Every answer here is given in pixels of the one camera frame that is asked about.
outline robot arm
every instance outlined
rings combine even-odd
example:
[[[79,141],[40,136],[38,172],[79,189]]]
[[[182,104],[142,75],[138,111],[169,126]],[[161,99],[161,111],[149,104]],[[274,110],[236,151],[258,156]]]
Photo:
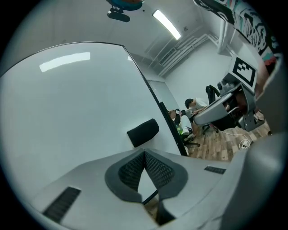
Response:
[[[256,69],[235,55],[225,77],[217,84],[220,97],[194,117],[195,123],[212,123],[221,131],[236,126],[251,131],[264,124],[264,120],[257,119],[254,111],[256,80]],[[244,110],[238,106],[238,95],[245,100]]]

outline person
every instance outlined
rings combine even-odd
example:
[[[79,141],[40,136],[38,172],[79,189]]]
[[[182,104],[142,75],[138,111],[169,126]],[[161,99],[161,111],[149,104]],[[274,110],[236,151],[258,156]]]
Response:
[[[175,125],[178,125],[182,129],[182,133],[180,133],[181,135],[189,135],[190,134],[189,130],[192,130],[192,126],[191,126],[190,120],[188,119],[188,117],[186,115],[182,115],[182,113],[179,112],[179,114],[177,116],[175,110],[170,110],[169,115],[170,115],[171,119],[174,121]],[[190,134],[188,136],[188,138],[189,137],[194,138],[194,137],[196,137],[196,135]]]
[[[187,109],[191,108],[191,109],[196,109],[192,115],[197,115],[198,113],[200,113],[202,110],[204,110],[207,107],[207,104],[204,102],[203,99],[197,97],[195,99],[187,99],[185,101],[185,106]]]

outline fluorescent light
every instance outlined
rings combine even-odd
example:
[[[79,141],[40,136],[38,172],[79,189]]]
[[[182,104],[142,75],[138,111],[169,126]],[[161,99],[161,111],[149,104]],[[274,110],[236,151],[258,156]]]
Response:
[[[153,16],[165,26],[170,33],[178,40],[181,35],[180,33],[176,30],[175,26],[166,18],[166,16],[160,11],[156,10],[156,12],[153,14]]]
[[[45,62],[41,65],[39,65],[42,72],[45,72],[47,70],[54,69],[56,67],[59,67],[61,65],[69,64],[72,62],[79,62],[79,61],[85,61],[90,60],[90,52],[86,53],[75,53],[71,55],[66,55],[62,57],[55,58],[49,62]]]

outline black mesh panel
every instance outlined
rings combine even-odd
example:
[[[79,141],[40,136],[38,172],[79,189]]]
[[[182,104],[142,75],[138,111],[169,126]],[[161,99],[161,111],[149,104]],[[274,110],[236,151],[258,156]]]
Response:
[[[144,169],[144,153],[138,155],[127,164],[123,165],[119,170],[120,180],[130,187],[138,191],[139,181]]]
[[[168,184],[174,177],[175,172],[170,166],[151,156],[149,153],[145,153],[145,163],[145,169],[157,189]]]

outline white cable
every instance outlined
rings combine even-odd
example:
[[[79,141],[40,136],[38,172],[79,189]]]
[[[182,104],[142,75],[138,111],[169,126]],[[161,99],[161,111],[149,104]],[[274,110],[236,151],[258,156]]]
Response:
[[[230,110],[230,111],[228,112],[228,114],[232,113],[234,110],[239,109],[239,108],[240,108],[239,106],[235,107],[234,109]]]
[[[245,137],[245,139],[243,139],[240,143],[239,143],[239,149],[245,149],[245,147],[244,148],[242,148],[242,146],[241,146],[241,143],[243,142],[243,141],[247,141],[248,142],[248,144],[247,144],[247,148],[249,148],[250,147],[250,144],[251,144],[251,141],[250,140],[248,140],[248,138],[247,138],[247,136],[245,136],[244,134],[230,134],[230,133],[225,133],[225,134],[227,134],[227,135],[231,135],[231,136],[244,136]]]

